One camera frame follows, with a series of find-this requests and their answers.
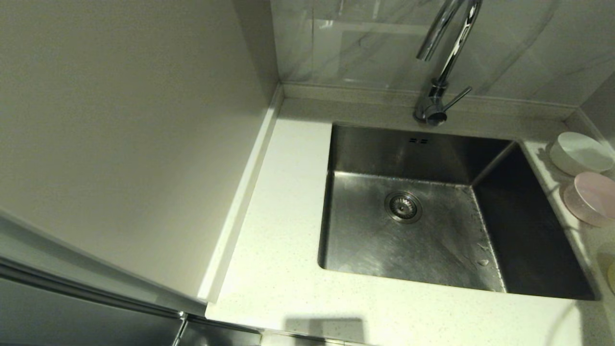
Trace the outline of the white plastic bowl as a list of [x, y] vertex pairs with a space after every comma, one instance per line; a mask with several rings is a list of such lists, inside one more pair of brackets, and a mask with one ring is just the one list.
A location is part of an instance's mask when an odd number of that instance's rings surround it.
[[562, 132], [549, 150], [551, 162], [564, 173], [603, 173], [615, 167], [615, 159], [597, 140], [577, 132]]

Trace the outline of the pink plastic bowl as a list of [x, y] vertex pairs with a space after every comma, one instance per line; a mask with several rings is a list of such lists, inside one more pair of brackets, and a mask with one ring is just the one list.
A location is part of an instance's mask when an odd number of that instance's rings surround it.
[[563, 190], [567, 209], [593, 226], [615, 225], [615, 180], [594, 172], [583, 172]]

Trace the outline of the stainless steel sink basin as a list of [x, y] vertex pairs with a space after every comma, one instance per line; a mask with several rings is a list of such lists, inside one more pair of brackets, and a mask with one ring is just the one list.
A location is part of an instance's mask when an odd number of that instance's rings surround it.
[[[415, 223], [384, 200], [409, 191]], [[596, 295], [516, 141], [332, 127], [319, 266], [497, 293]]]

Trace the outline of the round metal drain strainer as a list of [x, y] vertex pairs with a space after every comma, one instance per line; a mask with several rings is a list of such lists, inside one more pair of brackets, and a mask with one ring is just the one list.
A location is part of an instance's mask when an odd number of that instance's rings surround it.
[[384, 210], [393, 221], [415, 223], [423, 215], [421, 201], [409, 191], [393, 191], [384, 200]]

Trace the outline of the chrome gooseneck faucet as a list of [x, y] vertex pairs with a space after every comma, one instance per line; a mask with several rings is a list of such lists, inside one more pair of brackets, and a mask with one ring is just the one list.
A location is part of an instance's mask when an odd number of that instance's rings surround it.
[[418, 123], [433, 127], [444, 124], [448, 120], [448, 110], [472, 91], [472, 87], [467, 86], [447, 104], [443, 103], [444, 94], [449, 87], [450, 74], [452, 74], [461, 51], [475, 26], [483, 1], [444, 0], [435, 16], [421, 48], [418, 50], [417, 59], [419, 61], [428, 62], [432, 59], [455, 15], [462, 6], [466, 6], [458, 33], [450, 44], [440, 72], [433, 77], [428, 92], [419, 97], [415, 105], [413, 118]]

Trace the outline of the beige tall cabinet panel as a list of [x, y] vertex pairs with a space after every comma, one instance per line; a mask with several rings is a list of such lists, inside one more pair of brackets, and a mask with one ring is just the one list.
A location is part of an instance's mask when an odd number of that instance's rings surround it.
[[278, 85], [271, 0], [0, 0], [0, 215], [213, 302]]

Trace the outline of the grey metal appliance door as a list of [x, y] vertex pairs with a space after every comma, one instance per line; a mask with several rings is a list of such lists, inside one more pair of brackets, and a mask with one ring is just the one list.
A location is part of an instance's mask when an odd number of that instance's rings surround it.
[[259, 346], [253, 328], [207, 320], [206, 304], [106, 265], [0, 214], [0, 346]]

